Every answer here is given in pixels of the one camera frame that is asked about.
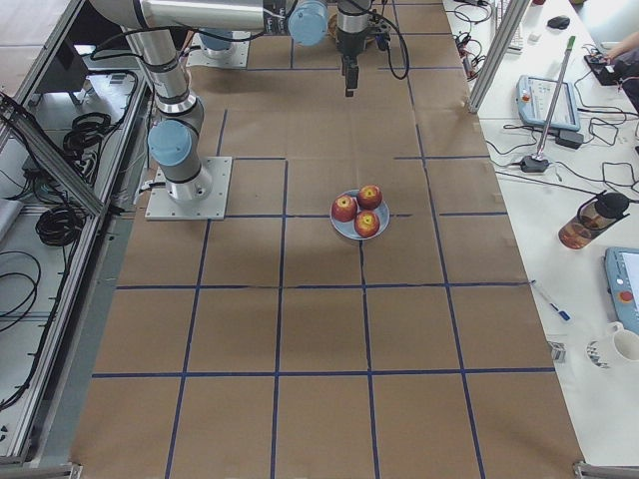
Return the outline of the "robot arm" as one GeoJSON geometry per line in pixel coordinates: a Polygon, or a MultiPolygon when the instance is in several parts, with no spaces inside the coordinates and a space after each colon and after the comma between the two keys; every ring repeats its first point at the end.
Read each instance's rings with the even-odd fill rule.
{"type": "Polygon", "coordinates": [[[358,86],[358,56],[364,51],[370,31],[372,2],[369,0],[337,0],[336,47],[341,58],[344,94],[353,96],[358,86]]]}
{"type": "Polygon", "coordinates": [[[311,46],[328,26],[324,1],[94,1],[92,6],[122,28],[155,87],[163,120],[150,131],[148,147],[169,198],[178,203],[206,198],[214,177],[197,153],[204,107],[191,89],[171,32],[203,32],[226,48],[258,34],[289,35],[311,46]]]}

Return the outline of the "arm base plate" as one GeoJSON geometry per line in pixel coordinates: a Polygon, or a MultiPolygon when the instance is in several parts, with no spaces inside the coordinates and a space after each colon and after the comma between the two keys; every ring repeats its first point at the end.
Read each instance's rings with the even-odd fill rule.
{"type": "Polygon", "coordinates": [[[202,42],[199,35],[193,39],[186,57],[187,67],[209,67],[216,69],[245,69],[248,64],[250,43],[233,43],[227,50],[214,50],[202,42]]]}
{"type": "Polygon", "coordinates": [[[158,169],[148,199],[149,221],[222,221],[226,216],[232,157],[204,157],[199,175],[185,184],[172,183],[158,169]]]}

